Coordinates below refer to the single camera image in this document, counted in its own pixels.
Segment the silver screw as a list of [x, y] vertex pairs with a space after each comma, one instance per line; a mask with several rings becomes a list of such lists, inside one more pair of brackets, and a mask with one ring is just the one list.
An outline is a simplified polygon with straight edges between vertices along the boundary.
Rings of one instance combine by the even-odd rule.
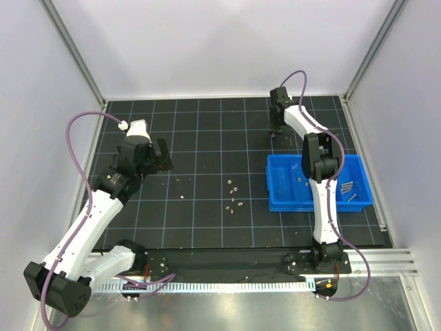
[[355, 198], [357, 197], [357, 194], [353, 194], [348, 200], [347, 200], [347, 202], [350, 202], [350, 201], [352, 201], [352, 200], [354, 200]]
[[350, 192], [351, 189], [352, 189], [351, 186], [347, 186], [347, 187], [344, 187], [344, 188], [341, 190], [341, 192], [342, 192], [343, 194], [346, 194], [346, 193]]
[[353, 181], [349, 181], [349, 182], [346, 182], [346, 183], [342, 183], [340, 185], [340, 187], [341, 188], [346, 188], [346, 187], [351, 187], [352, 185], [353, 185]]

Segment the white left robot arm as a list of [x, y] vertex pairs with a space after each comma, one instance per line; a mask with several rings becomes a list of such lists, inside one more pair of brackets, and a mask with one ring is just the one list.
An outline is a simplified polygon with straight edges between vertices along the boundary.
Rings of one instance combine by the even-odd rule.
[[129, 239], [119, 240], [93, 262], [87, 258], [143, 180], [173, 168], [167, 141], [161, 137], [157, 142], [159, 154], [149, 138], [126, 137], [118, 146], [112, 165], [94, 180], [91, 198], [56, 248], [42, 262], [30, 262], [25, 267], [25, 281], [37, 301], [73, 318], [99, 286], [122, 272], [140, 272], [144, 268], [145, 248]]

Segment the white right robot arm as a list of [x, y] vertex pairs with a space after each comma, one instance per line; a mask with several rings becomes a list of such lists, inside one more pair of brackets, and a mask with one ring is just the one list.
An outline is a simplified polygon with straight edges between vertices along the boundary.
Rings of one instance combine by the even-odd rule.
[[289, 96], [286, 88], [274, 88], [269, 95], [269, 131], [279, 134], [289, 126], [302, 136], [302, 173], [309, 180], [315, 217], [311, 268], [319, 273], [331, 273], [343, 256], [343, 242], [336, 225], [338, 175], [345, 164], [342, 144], [300, 101]]

